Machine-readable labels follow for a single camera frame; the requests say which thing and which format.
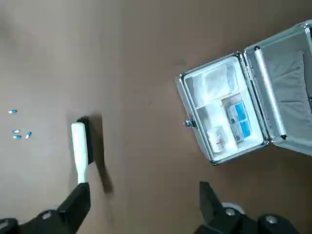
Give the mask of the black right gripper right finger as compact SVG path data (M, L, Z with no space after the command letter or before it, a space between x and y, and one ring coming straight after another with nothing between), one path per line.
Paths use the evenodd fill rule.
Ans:
M278 214L252 219L236 204L220 202L209 182L199 182L199 204L204 218L195 234L297 234L299 231Z

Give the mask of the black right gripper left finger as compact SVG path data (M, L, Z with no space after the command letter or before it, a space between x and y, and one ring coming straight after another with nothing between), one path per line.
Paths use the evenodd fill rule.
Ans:
M20 224L15 218L2 218L2 234L75 234L91 208L89 183L80 183L57 207Z

